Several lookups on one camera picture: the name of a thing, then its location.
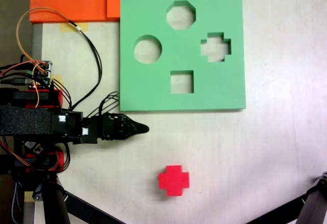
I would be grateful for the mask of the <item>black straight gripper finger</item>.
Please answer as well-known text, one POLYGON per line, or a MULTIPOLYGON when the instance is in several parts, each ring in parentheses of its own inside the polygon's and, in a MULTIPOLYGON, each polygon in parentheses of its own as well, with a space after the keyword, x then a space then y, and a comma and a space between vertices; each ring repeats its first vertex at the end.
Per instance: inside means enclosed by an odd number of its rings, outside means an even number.
POLYGON ((125 140, 139 133, 138 123, 128 116, 115 113, 105 113, 103 115, 103 140, 125 140))

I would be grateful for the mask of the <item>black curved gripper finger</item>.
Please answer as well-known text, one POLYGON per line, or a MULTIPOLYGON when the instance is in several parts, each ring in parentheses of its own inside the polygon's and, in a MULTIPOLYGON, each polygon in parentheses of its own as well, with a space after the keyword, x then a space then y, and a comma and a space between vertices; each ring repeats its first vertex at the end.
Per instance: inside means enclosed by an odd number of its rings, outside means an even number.
POLYGON ((133 134, 134 135, 138 135, 138 134, 144 134, 144 133, 147 133, 149 132, 149 127, 147 125, 144 125, 142 123, 139 123, 139 122, 133 122, 132 123, 133 125, 133 134))

